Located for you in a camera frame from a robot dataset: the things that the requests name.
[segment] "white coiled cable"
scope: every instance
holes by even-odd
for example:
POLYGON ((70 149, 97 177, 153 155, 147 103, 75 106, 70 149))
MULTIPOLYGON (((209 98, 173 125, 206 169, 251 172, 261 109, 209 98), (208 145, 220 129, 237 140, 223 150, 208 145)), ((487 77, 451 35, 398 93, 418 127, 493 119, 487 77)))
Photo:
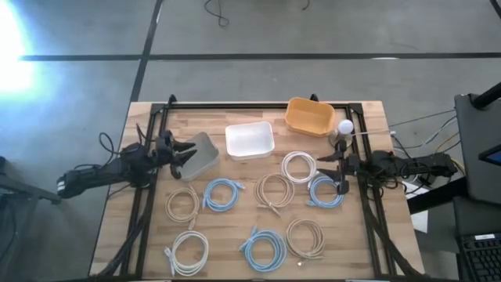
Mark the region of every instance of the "white coiled cable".
POLYGON ((315 176, 315 173, 316 173, 316 161, 312 156, 310 156, 305 152, 299 152, 299 151, 290 152, 285 156, 285 158, 282 161, 282 174, 285 175, 293 183, 296 184, 306 183, 312 180, 312 178, 315 176), (306 163, 308 164, 308 167, 310 168, 310 173, 308 177, 303 179, 297 179, 294 178, 292 175, 290 175, 290 173, 287 171, 287 166, 289 165, 290 160, 292 160, 295 157, 303 158, 303 160, 305 160, 306 163))
POLYGON ((173 277, 176 273, 179 273, 184 277, 191 277, 197 274, 204 267, 205 262, 207 262, 207 257, 209 256, 209 241, 207 241, 207 238, 200 232, 193 230, 185 231, 175 238, 172 245, 172 250, 169 247, 166 247, 164 249, 164 253, 169 258, 169 261, 171 263, 171 274, 173 277), (204 254, 202 255, 202 259, 199 262, 192 264, 191 266, 185 266, 180 263, 175 257, 175 252, 178 250, 182 242, 190 237, 197 237, 202 241, 204 246, 204 254))

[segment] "blue cable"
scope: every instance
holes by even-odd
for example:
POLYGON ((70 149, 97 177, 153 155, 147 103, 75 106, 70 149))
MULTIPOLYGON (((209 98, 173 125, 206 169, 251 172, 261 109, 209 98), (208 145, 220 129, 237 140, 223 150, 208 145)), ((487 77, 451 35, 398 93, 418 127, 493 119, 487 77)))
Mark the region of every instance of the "blue cable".
POLYGON ((316 189, 320 186, 322 183, 328 183, 334 187, 334 189, 337 188, 337 184, 328 176, 321 175, 318 177, 315 177, 308 183, 308 189, 310 190, 310 198, 311 200, 308 201, 308 206, 310 207, 321 207, 321 208, 335 208, 341 202, 344 200, 344 195, 336 195, 334 198, 334 201, 331 202, 324 202, 318 199, 316 196, 316 189))
POLYGON ((204 201, 202 202, 202 208, 209 207, 214 212, 228 211, 230 208, 232 208, 235 205, 236 201, 238 200, 238 189, 243 189, 242 183, 238 183, 237 181, 233 181, 231 179, 215 179, 215 180, 213 180, 212 182, 207 184, 207 188, 205 189, 204 201), (219 203, 214 202, 211 199, 212 190, 217 185, 228 186, 229 188, 232 189, 232 199, 229 200, 228 203, 219 204, 219 203))
POLYGON ((285 242, 279 234, 271 230, 262 230, 258 232, 257 226, 254 226, 250 238, 247 239, 238 250, 243 251, 243 253, 245 254, 245 259, 249 263, 250 267, 261 273, 267 273, 277 270, 285 261, 287 254, 285 242), (273 246, 275 254, 273 255, 272 261, 267 265, 257 263, 252 257, 252 248, 254 247, 254 243, 257 240, 266 240, 273 246))

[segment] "cable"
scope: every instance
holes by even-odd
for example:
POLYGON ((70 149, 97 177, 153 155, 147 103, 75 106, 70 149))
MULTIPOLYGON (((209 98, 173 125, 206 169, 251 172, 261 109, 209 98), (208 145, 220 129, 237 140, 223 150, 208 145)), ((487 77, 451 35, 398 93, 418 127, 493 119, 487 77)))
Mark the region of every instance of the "cable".
POLYGON ((308 183, 308 190, 310 191, 311 198, 311 200, 308 201, 308 206, 320 208, 335 208, 340 205, 344 200, 344 195, 334 194, 334 200, 331 202, 324 202, 318 199, 315 192, 317 188, 319 188, 323 183, 330 184, 335 190, 337 189, 337 185, 339 185, 339 183, 335 183, 330 177, 318 173, 318 176, 314 177, 308 183))
POLYGON ((113 156, 115 154, 118 154, 118 152, 115 152, 115 145, 113 145, 113 141, 111 140, 110 136, 107 133, 101 132, 99 134, 99 144, 101 144, 101 146, 103 147, 104 150, 106 150, 107 152, 110 152, 110 157, 108 158, 108 161, 106 161, 106 163, 101 164, 101 165, 100 164, 80 164, 80 165, 75 166, 73 168, 73 170, 83 168, 83 167, 93 167, 95 169, 100 169, 100 168, 104 167, 105 165, 108 165, 113 160, 113 156), (104 146, 103 136, 105 136, 108 139, 108 142, 110 142, 111 149, 108 148, 107 146, 104 146))
POLYGON ((142 130, 141 128, 139 127, 139 124, 135 124, 135 130, 137 131, 138 133, 138 137, 139 137, 139 144, 142 145, 142 139, 144 138, 145 141, 147 141, 147 138, 146 136, 144 135, 144 133, 142 133, 142 130))
POLYGON ((10 237, 9 243, 7 244, 7 247, 3 250, 2 254, 0 255, 0 262, 4 259, 5 255, 7 254, 7 251, 9 251, 10 247, 13 244, 14 238, 17 236, 17 222, 16 222, 16 215, 15 215, 15 210, 12 204, 9 202, 6 203, 7 207, 9 208, 9 213, 10 213, 10 220, 13 225, 13 234, 10 237))
POLYGON ((442 146, 444 146, 448 141, 450 141, 452 138, 456 137, 460 132, 456 132, 454 134, 452 134, 452 136, 450 136, 449 138, 447 138, 444 142, 442 142, 440 145, 438 145, 437 149, 435 150, 435 153, 438 152, 438 150, 440 150, 440 148, 442 148, 442 146))
POLYGON ((164 253, 171 262, 171 274, 173 277, 175 276, 176 273, 179 273, 184 277, 191 277, 196 273, 198 273, 204 267, 205 262, 207 262, 207 257, 209 255, 209 241, 207 241, 207 238, 200 232, 193 230, 185 231, 179 234, 175 238, 174 243, 172 244, 172 251, 169 247, 166 247, 164 249, 164 253), (195 264, 192 264, 191 266, 185 266, 182 263, 180 263, 178 259, 175 257, 175 252, 178 250, 179 245, 181 245, 182 242, 184 242, 186 239, 190 237, 199 238, 204 245, 204 250, 200 261, 198 261, 195 264))
POLYGON ((438 131, 436 131, 435 133, 433 133, 426 141, 424 141, 421 145, 415 145, 415 146, 406 146, 404 147, 403 149, 416 149, 416 148, 424 148, 424 146, 426 146, 427 144, 431 143, 435 138, 437 138, 438 134, 446 127, 448 127, 449 125, 451 125, 455 120, 456 116, 454 117, 451 117, 450 119, 448 119, 441 127, 438 131))
POLYGON ((196 215, 198 215, 199 207, 200 201, 198 200, 198 196, 196 195, 193 187, 191 185, 188 185, 188 187, 181 187, 169 195, 169 197, 165 201, 165 214, 169 217, 169 219, 172 219, 173 222, 189 222, 188 230, 192 230, 195 226, 196 215), (193 210, 188 215, 176 215, 171 208, 172 199, 182 193, 190 195, 193 200, 193 210))
POLYGON ((107 198, 107 199, 109 200, 109 199, 110 199, 110 198, 111 198, 114 194, 116 194, 116 193, 118 193, 118 192, 122 191, 123 189, 125 189, 125 188, 129 187, 130 185, 131 185, 131 183, 129 183, 129 184, 127 184, 127 185, 125 185, 125 186, 121 187, 121 188, 120 188, 120 189, 118 189, 118 190, 115 190, 115 191, 113 191, 113 192, 109 193, 109 194, 108 194, 108 198, 107 198))
POLYGON ((382 134, 382 133, 390 133, 390 135, 395 135, 397 132, 392 131, 390 129, 382 129, 382 130, 375 130, 371 132, 356 132, 351 134, 351 136, 360 136, 360 135, 369 135, 369 134, 382 134))
POLYGON ((287 255, 287 248, 283 242, 283 238, 279 234, 271 230, 262 230, 258 232, 256 226, 252 228, 250 238, 247 239, 238 250, 243 251, 249 266, 261 273, 277 270, 283 264, 287 255), (272 261, 267 265, 257 263, 252 256, 252 249, 257 240, 266 240, 270 242, 273 247, 275 254, 273 255, 272 261))
POLYGON ((452 148, 454 148, 455 146, 458 146, 460 143, 461 143, 461 140, 460 140, 460 141, 458 141, 456 144, 454 144, 454 145, 450 146, 449 148, 447 148, 447 149, 443 150, 441 153, 445 153, 445 152, 447 152, 448 150, 451 150, 451 149, 452 149, 452 148))
POLYGON ((308 259, 323 259, 322 253, 323 253, 323 248, 324 248, 324 236, 323 236, 323 231, 320 225, 318 223, 312 221, 312 220, 307 220, 307 219, 295 219, 293 222, 289 224, 287 227, 287 231, 285 234, 285 241, 287 243, 287 248, 289 251, 292 253, 292 255, 297 256, 298 258, 301 258, 302 260, 297 263, 298 266, 301 266, 305 260, 308 259), (292 242, 292 231, 296 226, 306 226, 312 231, 313 234, 313 247, 311 251, 304 252, 297 248, 294 243, 292 242))
POLYGON ((202 208, 205 208, 207 206, 214 212, 228 211, 235 205, 236 201, 238 200, 238 189, 244 189, 242 183, 238 183, 237 181, 233 181, 231 179, 213 180, 212 182, 207 184, 207 188, 205 188, 204 200, 202 201, 202 208), (211 199, 212 190, 218 185, 224 185, 232 189, 232 198, 226 204, 219 204, 211 199))
POLYGON ((397 126, 397 125, 404 125, 406 123, 410 123, 410 122, 413 122, 413 121, 420 121, 420 120, 423 120, 425 118, 431 118, 431 117, 434 117, 434 116, 438 116, 440 114, 447 114, 447 113, 450 113, 452 111, 454 111, 456 109, 452 109, 452 110, 445 110, 443 112, 440 112, 440 113, 436 113, 436 114, 430 114, 430 115, 427 115, 427 116, 424 116, 424 117, 418 117, 418 118, 414 118, 412 120, 409 120, 409 121, 403 121, 403 122, 399 122, 399 123, 396 123, 396 124, 393 124, 393 125, 389 125, 388 127, 393 127, 393 126, 397 126))
POLYGON ((453 157, 451 157, 451 160, 454 163, 454 165, 458 168, 458 170, 461 172, 461 174, 463 174, 463 176, 466 176, 466 169, 464 169, 464 165, 453 157))
POLYGON ((393 139, 395 139, 395 141, 397 141, 398 145, 400 146, 400 149, 402 149, 402 151, 404 152, 404 154, 407 157, 409 157, 409 158, 413 158, 413 157, 410 156, 409 152, 407 152, 407 150, 406 150, 406 148, 408 148, 408 147, 404 147, 402 145, 402 143, 400 142, 400 140, 398 140, 397 136, 392 136, 392 137, 393 137, 393 139))
POLYGON ((215 16, 218 18, 218 25, 219 27, 225 27, 227 25, 229 25, 229 20, 228 18, 226 17, 223 17, 222 16, 222 8, 221 8, 221 1, 218 0, 218 8, 219 8, 219 14, 216 14, 216 13, 213 13, 209 10, 209 8, 207 7, 207 5, 209 5, 209 3, 212 2, 212 0, 207 0, 204 4, 204 9, 207 13, 210 13, 212 16, 215 16))
POLYGON ((279 173, 266 175, 261 177, 254 186, 254 196, 256 197, 256 200, 259 203, 258 208, 269 208, 273 212, 275 212, 278 216, 281 216, 276 209, 283 208, 287 206, 290 203, 290 201, 292 201, 292 198, 294 197, 294 184, 287 177, 279 173), (277 204, 273 204, 265 196, 265 184, 270 179, 279 180, 279 182, 282 183, 285 188, 283 193, 283 198, 277 204))
POLYGON ((313 176, 315 176, 315 173, 316 173, 316 161, 312 156, 310 156, 305 152, 298 152, 298 151, 290 152, 285 156, 285 158, 282 161, 282 174, 285 175, 288 179, 290 179, 290 181, 292 181, 293 183, 296 184, 306 183, 312 180, 313 176), (308 167, 310 169, 308 177, 303 179, 296 179, 292 175, 290 175, 290 173, 287 171, 287 167, 289 166, 290 160, 292 160, 295 157, 301 157, 308 164, 308 167))

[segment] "wooden table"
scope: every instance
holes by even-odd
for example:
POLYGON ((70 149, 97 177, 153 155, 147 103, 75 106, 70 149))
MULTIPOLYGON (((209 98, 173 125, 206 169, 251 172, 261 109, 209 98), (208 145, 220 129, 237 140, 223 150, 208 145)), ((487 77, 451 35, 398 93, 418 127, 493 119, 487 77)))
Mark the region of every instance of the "wooden table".
MULTIPOLYGON (((138 140, 135 124, 142 130, 150 117, 152 103, 133 103, 128 112, 121 146, 127 146, 138 140)), ((387 129, 382 102, 362 102, 366 126, 369 131, 387 129)), ((195 230, 203 233, 210 246, 205 267, 196 275, 196 279, 342 279, 371 278, 373 270, 370 262, 366 239, 365 223, 360 202, 360 194, 355 178, 350 180, 350 192, 344 202, 335 209, 312 208, 306 205, 309 199, 306 185, 295 186, 295 196, 288 206, 281 209, 278 217, 268 209, 257 208, 254 199, 254 184, 263 175, 279 172, 283 157, 293 150, 302 150, 314 158, 330 155, 333 148, 326 138, 315 138, 286 129, 283 119, 285 110, 170 110, 168 128, 176 139, 186 140, 198 132, 207 132, 214 140, 220 152, 218 166, 205 172, 192 182, 202 201, 205 187, 213 179, 225 177, 243 183, 245 190, 240 191, 240 198, 235 207, 224 213, 216 213, 209 208, 200 209, 196 218, 195 230), (272 156, 249 161, 233 161, 226 153, 225 127, 256 121, 269 121, 272 124, 275 150, 272 156), (306 262, 297 266, 298 258, 287 254, 282 267, 273 273, 258 273, 249 267, 238 247, 251 235, 254 225, 260 230, 274 230, 282 235, 294 219, 312 219, 322 228, 326 237, 324 259, 306 262)), ((344 118, 342 111, 337 111, 337 119, 344 118)), ((372 150, 392 150, 388 134, 369 136, 372 150)), ((320 168, 333 168, 332 163, 317 162, 320 168)), ((290 163, 291 172, 305 175, 306 164, 301 160, 290 163)), ((122 185, 112 186, 115 190, 122 185)), ((157 192, 153 206, 150 236, 146 251, 144 279, 172 278, 169 261, 163 253, 166 246, 171 247, 178 234, 187 230, 187 224, 172 222, 164 212, 164 202, 169 193, 183 186, 175 181, 168 167, 161 169, 157 183, 157 192)), ((278 183, 270 183, 267 197, 272 201, 281 198, 282 188, 278 183)), ((320 200, 331 201, 332 188, 321 186, 318 189, 320 200)), ((104 211, 99 232, 91 273, 98 273, 115 255, 127 233, 128 220, 132 208, 133 189, 124 190, 109 199, 104 211)), ((213 199, 226 202, 231 192, 226 188, 217 188, 213 199)), ((423 272, 420 252, 417 246, 413 224, 405 195, 402 189, 384 191, 384 210, 391 239, 412 266, 423 272)), ((173 204, 176 213, 191 211, 189 197, 178 196, 173 204)), ((308 250, 312 243, 311 234, 300 228, 293 235, 294 242, 303 250, 308 250)), ((383 252, 378 244, 383 263, 383 252)), ((135 265, 137 248, 132 252, 131 267, 135 265)), ((201 243, 188 240, 178 250, 178 259, 183 263, 193 263, 201 257, 201 243)), ((258 242, 254 248, 254 257, 258 261, 268 262, 272 257, 270 245, 258 242)))

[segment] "black wire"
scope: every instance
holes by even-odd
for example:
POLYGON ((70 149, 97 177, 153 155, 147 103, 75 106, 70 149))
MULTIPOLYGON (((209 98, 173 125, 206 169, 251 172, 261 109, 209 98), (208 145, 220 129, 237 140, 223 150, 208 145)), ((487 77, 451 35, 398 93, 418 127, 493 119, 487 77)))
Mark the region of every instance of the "black wire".
POLYGON ((129 184, 127 184, 127 185, 125 185, 125 186, 121 187, 121 188, 120 188, 120 189, 118 189, 118 190, 115 190, 115 191, 111 192, 110 194, 108 194, 108 198, 107 198, 107 199, 109 200, 109 199, 111 198, 111 196, 113 196, 114 194, 116 194, 116 193, 118 193, 118 192, 122 191, 123 189, 125 189, 125 188, 129 187, 130 185, 131 185, 131 183, 129 183, 129 184))
POLYGON ((427 116, 424 116, 424 117, 418 117, 418 118, 414 118, 412 120, 409 120, 409 121, 403 121, 403 122, 399 122, 399 123, 396 123, 396 124, 393 124, 393 125, 389 125, 388 127, 393 127, 393 126, 397 126, 397 125, 404 125, 406 123, 410 123, 410 122, 413 122, 413 121, 420 121, 422 119, 425 119, 425 118, 431 118, 431 117, 434 117, 434 116, 438 116, 440 114, 447 114, 447 113, 450 113, 452 111, 454 111, 456 109, 452 109, 452 110, 445 110, 443 112, 440 112, 440 113, 436 113, 436 114, 430 114, 430 115, 427 115, 427 116))
POLYGON ((213 13, 213 12, 211 12, 209 10, 209 8, 207 7, 207 5, 209 5, 210 2, 212 2, 212 0, 207 0, 205 2, 205 4, 204 4, 205 11, 207 11, 207 13, 210 13, 212 16, 216 16, 218 18, 218 25, 219 25, 219 27, 225 27, 225 26, 229 25, 228 18, 222 16, 221 1, 218 0, 219 14, 213 13))
POLYGON ((16 238, 17 234, 17 223, 16 223, 16 215, 14 212, 14 207, 12 204, 7 202, 7 207, 10 209, 10 218, 12 220, 13 224, 13 235, 10 237, 9 243, 7 244, 7 247, 5 247, 5 250, 3 250, 2 254, 0 255, 0 262, 4 259, 5 255, 7 254, 7 251, 10 249, 10 246, 13 244, 14 238, 16 238))
POLYGON ((458 146, 460 143, 461 143, 461 140, 460 140, 460 141, 458 141, 456 144, 454 144, 454 145, 450 146, 449 148, 447 148, 447 149, 443 150, 441 153, 445 153, 445 152, 447 152, 448 150, 451 150, 451 149, 452 149, 452 148, 454 148, 455 146, 458 146))
POLYGON ((114 155, 118 155, 119 154, 118 152, 115 152, 115 145, 113 144, 113 141, 111 140, 110 136, 107 133, 101 132, 99 134, 99 144, 101 144, 101 146, 104 148, 104 150, 110 152, 110 157, 108 158, 108 161, 106 161, 106 163, 101 164, 101 165, 100 164, 80 164, 80 165, 75 166, 73 168, 73 170, 77 170, 77 169, 83 168, 83 167, 92 167, 92 168, 95 168, 95 169, 101 169, 105 165, 108 165, 113 160, 114 155), (103 136, 105 136, 108 139, 108 142, 111 145, 111 149, 104 145, 104 143, 103 143, 103 136))
POLYGON ((393 139, 395 139, 395 141, 397 141, 398 145, 400 145, 400 149, 402 149, 404 151, 405 155, 407 155, 407 157, 409 157, 409 158, 412 158, 410 156, 410 154, 407 152, 407 150, 405 150, 405 147, 402 145, 402 143, 400 142, 400 140, 398 140, 397 136, 393 135, 391 137, 393 137, 393 139))
POLYGON ((135 130, 138 132, 139 144, 142 145, 142 139, 144 138, 145 141, 147 141, 148 139, 146 138, 146 136, 144 135, 144 133, 142 133, 142 130, 139 127, 139 124, 135 124, 135 130))
POLYGON ((303 11, 306 10, 310 6, 310 0, 307 0, 306 6, 303 8, 303 11))

